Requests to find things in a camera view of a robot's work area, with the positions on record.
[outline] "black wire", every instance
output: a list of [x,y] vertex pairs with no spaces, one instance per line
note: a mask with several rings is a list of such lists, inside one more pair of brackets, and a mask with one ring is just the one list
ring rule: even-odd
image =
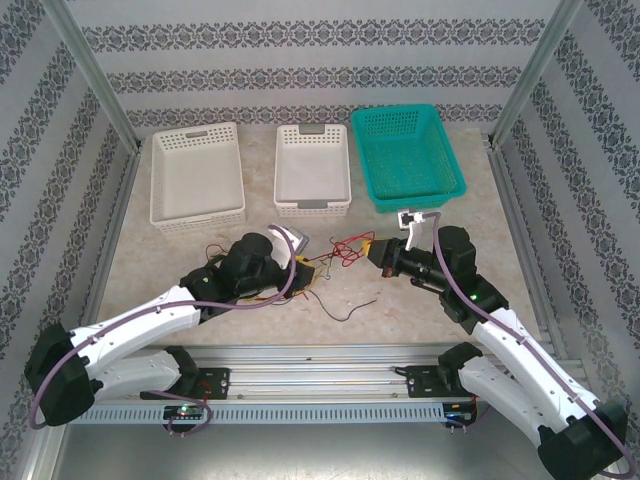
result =
[[351,311],[349,312],[349,315],[347,315],[346,318],[338,318],[338,317],[334,317],[333,315],[331,315],[329,313],[329,311],[325,308],[325,306],[322,304],[322,300],[320,300],[320,297],[316,294],[316,292],[314,292],[313,290],[307,290],[307,292],[309,292],[311,295],[313,295],[314,297],[316,297],[316,299],[318,300],[318,303],[320,304],[320,306],[322,307],[322,310],[324,310],[324,313],[326,313],[327,315],[329,315],[331,318],[333,318],[336,322],[346,322],[347,320],[349,320],[351,318],[351,315],[353,314],[353,312],[355,312],[356,310],[358,310],[359,308],[362,307],[366,307],[367,305],[371,305],[372,303],[375,303],[378,301],[378,299],[376,298],[375,300],[371,300],[370,302],[367,303],[363,303],[362,305],[358,305],[357,307],[354,307],[351,309]]
[[271,305],[275,305],[276,307],[281,307],[282,305],[286,305],[287,303],[289,303],[291,300],[293,300],[293,297],[289,298],[288,300],[281,302],[281,303],[272,303]]
[[325,258],[325,259],[319,260],[319,262],[320,262],[322,265],[324,265],[325,267],[327,267],[327,271],[326,271],[326,272],[324,272],[324,275],[321,275],[325,280],[331,280],[331,274],[329,273],[329,271],[331,270],[331,266],[333,265],[333,257],[334,257],[334,256],[335,256],[335,255],[331,255],[331,256],[330,256],[330,257],[328,257],[328,258]]

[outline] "black mounting plate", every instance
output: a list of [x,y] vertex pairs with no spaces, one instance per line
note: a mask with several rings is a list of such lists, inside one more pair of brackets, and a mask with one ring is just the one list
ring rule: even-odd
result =
[[[185,397],[196,400],[226,400],[229,393],[229,378],[231,370],[228,368],[200,368],[198,379]],[[140,392],[142,400],[166,400],[166,397],[149,392]]]
[[406,379],[409,398],[468,397],[473,395],[462,389],[449,390],[438,376],[434,365],[409,365],[396,367],[394,371]]

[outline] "floral border pattern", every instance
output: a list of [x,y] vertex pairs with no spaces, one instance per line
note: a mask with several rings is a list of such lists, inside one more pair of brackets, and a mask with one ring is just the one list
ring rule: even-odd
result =
[[[85,196],[84,196],[84,199],[86,199],[87,201],[83,202],[82,207],[78,211],[78,214],[76,217],[74,230],[78,232],[78,235],[80,237],[85,238],[85,240],[86,240],[86,234],[91,228],[91,225],[90,224],[86,225],[85,221],[89,218],[93,220],[93,217],[95,216],[95,210],[93,211],[92,214],[90,213],[90,215],[87,216],[86,209],[88,208],[91,210],[93,209],[94,205],[97,205],[97,200],[95,199],[100,196],[102,189],[104,187],[104,183],[101,180],[103,178],[102,172],[104,172],[105,169],[108,169],[113,162],[113,155],[116,151],[116,148],[113,148],[114,138],[117,140],[116,147],[119,143],[119,139],[117,138],[117,135],[115,135],[115,137],[114,135],[115,135],[115,130],[113,130],[113,128],[110,128],[107,132],[107,136],[105,137],[105,141],[101,146],[100,155],[96,161],[96,168],[94,169],[94,172],[93,172],[95,174],[96,182],[90,182],[88,184],[87,191],[85,192]],[[128,157],[127,161],[124,162],[122,173],[120,174],[120,178],[118,180],[116,193],[114,195],[113,201],[111,203],[111,208],[108,213],[103,240],[105,240],[106,234],[111,225],[111,221],[113,220],[113,213],[115,211],[117,201],[120,196],[121,187],[125,178],[125,174],[127,172],[127,166],[129,161],[131,161],[131,157]],[[73,237],[69,242],[68,249],[72,247],[72,244],[73,244]],[[100,245],[100,248],[96,255],[96,261],[95,261],[96,265],[98,264],[101,254],[102,254],[102,244]],[[58,271],[56,278],[62,280],[63,277],[66,277],[65,272],[69,271],[70,265],[71,265],[70,263],[65,262],[63,260],[63,262],[61,262],[60,264],[60,270]],[[94,272],[91,275],[90,284],[93,282],[94,277],[95,277],[95,268],[94,268]],[[52,295],[49,297],[49,300],[47,301],[45,314],[50,311],[49,310],[50,308],[56,309],[57,305],[60,305],[61,303],[66,301],[68,292],[70,291],[69,289],[70,289],[70,284],[67,285],[63,283],[56,283],[56,285],[52,289],[53,290]],[[61,302],[56,300],[52,301],[54,293],[57,295],[61,295],[61,298],[64,298],[64,300],[62,300]],[[62,310],[57,310],[57,311],[59,314],[62,314],[63,310],[64,308]],[[45,326],[46,326],[46,323],[41,321],[39,324],[39,329],[44,328]],[[31,388],[29,387],[29,384],[23,375],[20,378],[18,390],[14,393],[14,401],[10,405],[8,410],[9,420],[5,422],[5,424],[2,427],[4,433],[0,438],[0,478],[12,478],[13,469],[15,468],[17,458],[18,458],[20,449],[22,447],[24,434],[26,433],[28,428],[26,420],[27,420],[27,414],[29,412],[29,409],[31,408],[32,400],[33,400],[33,393],[31,392]]]
[[22,55],[33,32],[44,18],[38,0],[15,0],[0,22],[0,85],[4,85],[11,69]]
[[543,19],[392,19],[114,25],[82,29],[94,52],[358,45],[534,45]]
[[589,10],[609,34],[636,82],[640,82],[640,15],[629,0],[589,0]]
[[[128,110],[134,127],[189,127],[211,123],[238,124],[349,123],[351,114],[380,105],[318,105],[280,107],[166,108]],[[502,105],[435,105],[443,122],[495,122]]]
[[69,50],[60,43],[47,70],[38,82],[38,88],[29,99],[29,106],[20,117],[6,148],[0,157],[0,223],[11,206],[11,199],[22,183],[31,156],[42,140],[45,128],[51,121],[53,111],[58,106],[76,63]]
[[[531,140],[529,132],[519,117],[511,129],[511,137],[516,143],[520,161],[522,162],[529,184],[534,193],[547,235],[555,250],[555,257],[562,272],[569,299],[573,305],[577,321],[582,328],[586,345],[596,365],[596,372],[603,384],[604,391],[612,398],[620,399],[629,413],[629,430],[627,445],[635,452],[640,452],[640,424],[638,416],[631,411],[631,397],[625,393],[625,382],[621,378],[620,368],[614,361],[614,346],[603,333],[600,317],[595,307],[589,288],[584,282],[580,265],[575,258],[573,247],[565,230],[564,221],[553,199],[551,187],[540,165],[538,152]],[[507,171],[514,183],[513,174],[508,162]]]
[[85,93],[69,133],[58,154],[55,166],[42,192],[33,220],[29,224],[24,243],[13,261],[0,299],[0,360],[12,340],[12,331],[22,315],[26,294],[31,289],[35,272],[62,208],[67,189],[100,110],[98,99],[91,90]]
[[117,94],[284,88],[501,87],[520,67],[320,67],[111,73]]
[[640,349],[640,288],[634,276],[629,273],[629,262],[622,256],[618,239],[611,232],[607,214],[600,206],[598,194],[591,186],[587,169],[582,165],[547,85],[543,81],[538,82],[530,98],[558,157],[558,165],[565,175],[576,206],[582,214],[584,227],[600,258],[600,266],[604,269],[604,277],[609,282],[611,292],[615,293],[616,304],[622,310],[622,319],[627,323],[627,331],[635,339],[636,349]]
[[96,158],[95,167],[87,182],[87,189],[82,197],[82,203],[78,210],[76,221],[73,224],[67,248],[62,254],[62,260],[60,261],[54,284],[51,287],[51,294],[47,298],[47,306],[40,317],[39,332],[59,321],[64,313],[69,292],[73,286],[73,278],[80,266],[80,259],[86,247],[87,238],[89,238],[91,226],[98,211],[100,197],[109,178],[109,172],[119,143],[120,137],[116,129],[113,125],[109,126],[100,147],[100,153]]
[[565,35],[554,55],[640,221],[638,147],[572,34]]

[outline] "patterned wallpaper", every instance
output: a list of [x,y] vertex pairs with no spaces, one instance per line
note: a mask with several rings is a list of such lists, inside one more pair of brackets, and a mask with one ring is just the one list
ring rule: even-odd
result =
[[640,16],[587,1],[503,147],[565,345],[640,456]]
[[38,332],[87,308],[128,156],[36,0],[0,20],[0,479],[30,432]]
[[140,136],[172,126],[348,122],[431,103],[489,131],[557,0],[186,0],[70,8]]

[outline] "white plastic basket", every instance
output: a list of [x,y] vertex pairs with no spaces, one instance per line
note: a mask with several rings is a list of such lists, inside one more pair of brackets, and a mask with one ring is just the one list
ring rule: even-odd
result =
[[236,124],[158,132],[151,154],[151,224],[163,233],[245,222]]
[[351,175],[344,125],[278,128],[273,201],[281,217],[347,214]]

